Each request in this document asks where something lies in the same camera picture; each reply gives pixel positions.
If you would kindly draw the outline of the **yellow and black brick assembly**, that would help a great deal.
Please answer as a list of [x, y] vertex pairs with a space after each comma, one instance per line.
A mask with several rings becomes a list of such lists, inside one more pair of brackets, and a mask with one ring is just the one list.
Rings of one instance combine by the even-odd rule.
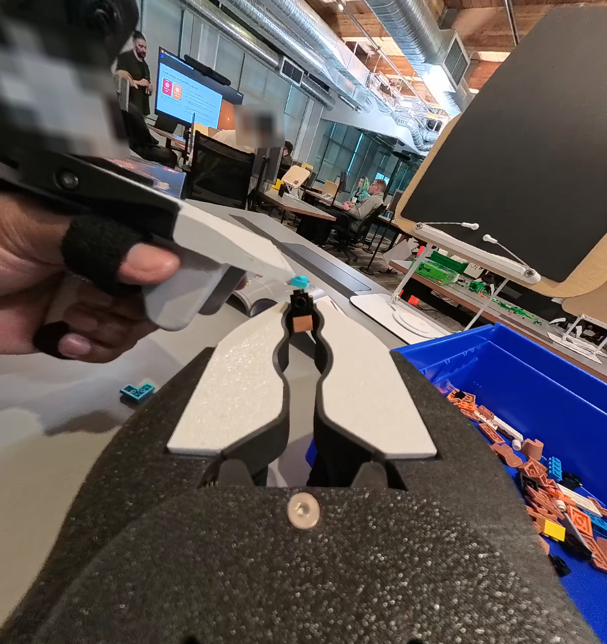
[[291, 295], [289, 328], [292, 334], [314, 331], [314, 300], [303, 289], [296, 289]]

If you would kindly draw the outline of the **black wood-edged panel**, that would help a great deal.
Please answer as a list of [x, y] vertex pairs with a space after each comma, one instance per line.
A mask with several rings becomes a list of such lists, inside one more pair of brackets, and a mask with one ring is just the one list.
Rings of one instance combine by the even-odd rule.
[[607, 324], [607, 5], [538, 22], [439, 136], [395, 222]]

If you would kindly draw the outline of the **clear acrylic stand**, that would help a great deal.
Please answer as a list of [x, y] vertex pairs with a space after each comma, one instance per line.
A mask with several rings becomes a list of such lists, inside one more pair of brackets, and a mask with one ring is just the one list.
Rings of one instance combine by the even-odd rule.
[[[583, 332], [597, 332], [598, 339], [583, 339]], [[547, 336], [551, 341], [584, 358], [598, 363], [602, 358], [607, 358], [607, 323], [587, 314], [577, 316], [562, 330], [548, 331]]]

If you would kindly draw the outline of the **person's left hand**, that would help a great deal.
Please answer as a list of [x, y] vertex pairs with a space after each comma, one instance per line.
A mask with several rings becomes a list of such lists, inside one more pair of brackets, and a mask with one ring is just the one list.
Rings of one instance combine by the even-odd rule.
[[[0, 355], [37, 352], [33, 335], [47, 317], [65, 273], [61, 242], [70, 218], [36, 202], [0, 193]], [[63, 313], [64, 357], [108, 363], [154, 332], [137, 296], [113, 298], [83, 283]]]

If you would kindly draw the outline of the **printed brick set box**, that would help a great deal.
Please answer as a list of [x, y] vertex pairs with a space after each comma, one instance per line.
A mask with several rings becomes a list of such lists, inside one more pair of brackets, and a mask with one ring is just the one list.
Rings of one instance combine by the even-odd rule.
[[113, 166], [113, 171], [121, 176], [172, 197], [182, 198], [186, 180], [186, 174], [182, 171], [136, 156], [123, 159], [106, 158], [104, 161]]

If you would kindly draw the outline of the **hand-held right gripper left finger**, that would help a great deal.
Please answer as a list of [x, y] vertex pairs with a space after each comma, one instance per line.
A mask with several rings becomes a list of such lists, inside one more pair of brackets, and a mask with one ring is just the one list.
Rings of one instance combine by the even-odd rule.
[[266, 468], [289, 441], [289, 306], [275, 305], [214, 349], [166, 447], [175, 455]]

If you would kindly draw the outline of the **wall display screen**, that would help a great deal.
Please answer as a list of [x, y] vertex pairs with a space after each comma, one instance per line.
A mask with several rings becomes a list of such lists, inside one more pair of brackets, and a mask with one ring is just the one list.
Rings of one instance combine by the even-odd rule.
[[157, 50], [154, 114], [178, 124], [217, 131], [235, 129], [235, 108], [243, 94], [224, 77], [197, 62], [190, 64], [165, 48]]

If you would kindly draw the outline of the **wooden table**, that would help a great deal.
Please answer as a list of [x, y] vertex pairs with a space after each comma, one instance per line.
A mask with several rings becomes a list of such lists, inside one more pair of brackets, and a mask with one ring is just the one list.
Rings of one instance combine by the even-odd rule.
[[599, 356], [599, 362], [595, 362], [564, 347], [549, 336], [557, 332], [557, 328], [546, 321], [535, 324], [532, 318], [518, 316], [500, 306], [498, 302], [480, 296], [459, 283], [439, 285], [423, 276], [413, 274], [411, 278], [400, 283], [400, 287], [401, 290], [406, 290], [408, 294], [432, 307], [433, 301], [440, 298], [445, 304], [438, 305], [436, 308], [444, 315], [458, 321], [461, 326], [466, 326], [481, 310], [482, 313], [479, 314], [476, 322], [484, 319], [488, 323], [503, 324], [607, 383], [607, 356]]
[[304, 202], [303, 200], [292, 197], [291, 195], [280, 196], [279, 192], [275, 189], [268, 189], [266, 192], [258, 193], [258, 197], [265, 200], [282, 212], [281, 223], [288, 217], [289, 213], [293, 216], [309, 217], [323, 221], [336, 221], [336, 217], [328, 214], [323, 210]]

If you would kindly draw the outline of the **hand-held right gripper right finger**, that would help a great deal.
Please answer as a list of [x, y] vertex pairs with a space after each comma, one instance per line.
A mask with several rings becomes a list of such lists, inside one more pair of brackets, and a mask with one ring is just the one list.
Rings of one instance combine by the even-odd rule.
[[436, 445], [391, 351], [329, 297], [314, 304], [319, 420], [387, 460], [434, 459]]

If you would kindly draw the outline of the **blue storage bin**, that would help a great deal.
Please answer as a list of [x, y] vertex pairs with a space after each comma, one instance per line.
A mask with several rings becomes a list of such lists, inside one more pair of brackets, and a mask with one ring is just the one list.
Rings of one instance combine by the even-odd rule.
[[302, 631], [317, 643], [607, 643], [607, 575], [564, 552], [561, 580], [514, 475], [442, 394], [455, 387], [579, 475], [607, 505], [607, 384], [508, 328], [484, 326], [391, 351], [434, 459], [393, 461], [325, 428], [315, 402]]

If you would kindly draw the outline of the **black mesh chair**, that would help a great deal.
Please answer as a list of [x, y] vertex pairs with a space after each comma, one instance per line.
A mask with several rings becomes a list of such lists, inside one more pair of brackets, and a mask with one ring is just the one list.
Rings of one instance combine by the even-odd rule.
[[196, 132], [182, 198], [245, 209], [255, 158]]

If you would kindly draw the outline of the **silver air duct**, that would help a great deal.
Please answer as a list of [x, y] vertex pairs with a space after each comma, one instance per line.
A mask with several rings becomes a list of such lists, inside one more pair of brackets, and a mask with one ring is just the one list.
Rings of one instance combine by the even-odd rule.
[[441, 47], [443, 29], [438, 26], [427, 3], [367, 1], [366, 4], [423, 82], [441, 92], [431, 63]]
[[326, 74], [323, 59], [291, 29], [278, 24], [267, 8], [254, 1], [179, 1], [228, 40], [270, 68], [325, 109], [332, 109], [339, 90]]

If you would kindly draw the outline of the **white desk stand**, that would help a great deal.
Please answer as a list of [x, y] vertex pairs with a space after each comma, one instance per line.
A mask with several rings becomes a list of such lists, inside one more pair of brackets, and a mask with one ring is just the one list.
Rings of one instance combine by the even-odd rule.
[[481, 266], [497, 275], [504, 277], [499, 286], [501, 290], [508, 281], [520, 282], [532, 286], [537, 284], [541, 276], [533, 268], [528, 266], [515, 253], [489, 234], [482, 237], [482, 241], [492, 244], [508, 257], [490, 253], [471, 244], [467, 244], [446, 231], [440, 229], [439, 225], [462, 227], [468, 230], [478, 230], [477, 223], [469, 222], [420, 222], [416, 223], [410, 231], [410, 236], [415, 239], [422, 239], [426, 242], [425, 249], [410, 264], [403, 281], [390, 296], [383, 294], [354, 295], [350, 298], [352, 306], [366, 314], [389, 332], [396, 335], [404, 342], [413, 344], [416, 341], [433, 339], [436, 337], [437, 326], [432, 320], [421, 317], [420, 312], [408, 302], [401, 299], [401, 291], [404, 285], [411, 280], [416, 269], [422, 261], [432, 254], [436, 249], [442, 248], [453, 254], [465, 258], [468, 262]]

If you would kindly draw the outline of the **pile of loose bricks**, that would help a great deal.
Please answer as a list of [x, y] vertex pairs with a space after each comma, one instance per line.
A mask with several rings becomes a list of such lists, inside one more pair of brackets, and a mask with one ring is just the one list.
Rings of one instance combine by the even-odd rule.
[[572, 556], [607, 575], [607, 507], [585, 491], [582, 480], [563, 471], [561, 461], [544, 455], [539, 439], [524, 437], [476, 396], [457, 388], [442, 388], [514, 480], [541, 546], [559, 577], [571, 574], [566, 561], [551, 552], [558, 544]]

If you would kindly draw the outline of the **brick instruction booklet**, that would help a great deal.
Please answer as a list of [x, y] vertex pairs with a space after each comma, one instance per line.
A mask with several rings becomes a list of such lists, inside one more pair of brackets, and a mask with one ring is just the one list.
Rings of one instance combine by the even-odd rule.
[[[234, 290], [229, 296], [227, 304], [249, 318], [254, 317], [277, 304], [289, 303], [291, 295], [295, 291], [289, 282], [290, 280], [283, 282], [258, 274], [248, 274], [243, 288]], [[312, 296], [315, 302], [326, 296], [322, 288], [311, 282], [305, 291]]]

